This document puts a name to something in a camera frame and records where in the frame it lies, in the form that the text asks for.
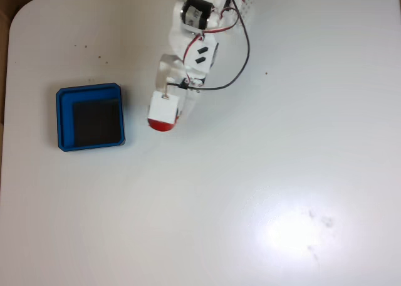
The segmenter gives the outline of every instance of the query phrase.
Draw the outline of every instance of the blue bowl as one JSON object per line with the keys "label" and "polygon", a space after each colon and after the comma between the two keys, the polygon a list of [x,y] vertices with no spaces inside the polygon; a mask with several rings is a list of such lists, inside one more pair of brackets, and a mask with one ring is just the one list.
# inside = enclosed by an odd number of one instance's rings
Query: blue bowl
{"label": "blue bowl", "polygon": [[62,88],[56,106],[62,151],[124,144],[121,88],[116,83]]}

